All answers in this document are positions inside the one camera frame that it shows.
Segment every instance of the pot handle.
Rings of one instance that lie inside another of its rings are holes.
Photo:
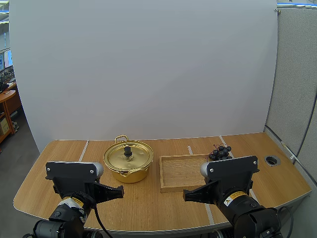
[[[138,168],[138,169],[134,169],[134,170],[129,170],[128,173],[126,174],[121,174],[122,176],[124,176],[125,178],[129,177],[131,174],[134,174],[136,172],[143,172],[146,173],[146,169],[144,169],[143,167]]]
[[[117,139],[125,137],[127,140],[129,140],[129,138],[126,135],[119,135],[114,139],[114,142],[117,143]]]

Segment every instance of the lid knob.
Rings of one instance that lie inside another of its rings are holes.
[[[126,146],[126,147],[124,148],[124,155],[125,155],[126,157],[130,157],[130,156],[132,155],[132,151],[131,151],[131,147],[130,147],[130,146]]]

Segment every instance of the gold pot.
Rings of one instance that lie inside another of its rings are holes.
[[[121,137],[125,137],[126,140],[117,142]],[[133,183],[148,175],[153,156],[153,150],[149,145],[129,140],[126,135],[119,135],[115,138],[114,145],[105,152],[104,162],[112,170],[116,180]]]

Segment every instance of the wooden table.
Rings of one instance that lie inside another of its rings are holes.
[[[7,100],[9,100],[10,98],[12,98],[15,95],[15,91],[14,90],[10,90],[10,91],[4,91],[3,93],[0,94],[0,103],[2,103],[2,107],[1,110],[4,112],[2,115],[0,115],[0,118],[5,117],[6,121],[8,122],[9,125],[9,130],[6,132],[6,134],[4,135],[0,135],[0,143],[11,133],[11,134],[15,134],[15,130],[13,128],[12,125],[12,121],[11,121],[11,117],[8,111],[8,107],[7,107]]]
[[[290,160],[265,134],[245,134],[224,137],[187,138],[170,140],[144,140],[153,148],[154,161],[149,175],[142,181],[122,184],[105,168],[101,183],[109,186],[124,186],[124,198],[98,204],[101,220],[113,234],[156,235],[170,237],[198,234],[229,225],[229,222],[214,205],[184,202],[182,192],[161,193],[159,156],[209,153],[214,144],[224,140],[232,147],[234,157],[256,155],[260,172],[253,175],[253,192],[266,207],[292,205],[307,196],[311,188]],[[48,218],[60,202],[53,191],[53,182],[46,180],[47,161],[100,162],[113,141],[53,141],[49,143],[30,170],[16,197],[14,207],[22,212]],[[281,165],[268,166],[264,156],[276,155]],[[86,224],[89,228],[100,226],[93,213]]]
[[[10,114],[12,114],[15,110],[22,106],[22,103],[16,82],[13,82],[8,88],[5,89],[5,91],[8,90],[15,90],[15,95],[6,102],[8,111]]]

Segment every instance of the warning label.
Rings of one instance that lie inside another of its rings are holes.
[[[238,192],[234,192],[233,194],[231,194],[229,197],[227,197],[224,201],[224,204],[226,206],[229,206],[229,204],[234,200],[236,199],[237,197],[240,197],[242,195],[247,195],[245,192],[243,191],[238,191]]]
[[[75,197],[72,197],[71,199],[73,199],[76,203],[78,203],[78,205],[79,206],[83,206],[84,205],[84,203],[82,202],[82,201],[80,201],[79,199],[77,199],[77,198],[75,198]]]
[[[232,202],[232,201],[233,201],[233,199],[231,199],[231,197],[228,197],[228,198],[224,201],[224,204],[225,204],[226,206],[229,206],[230,202]]]

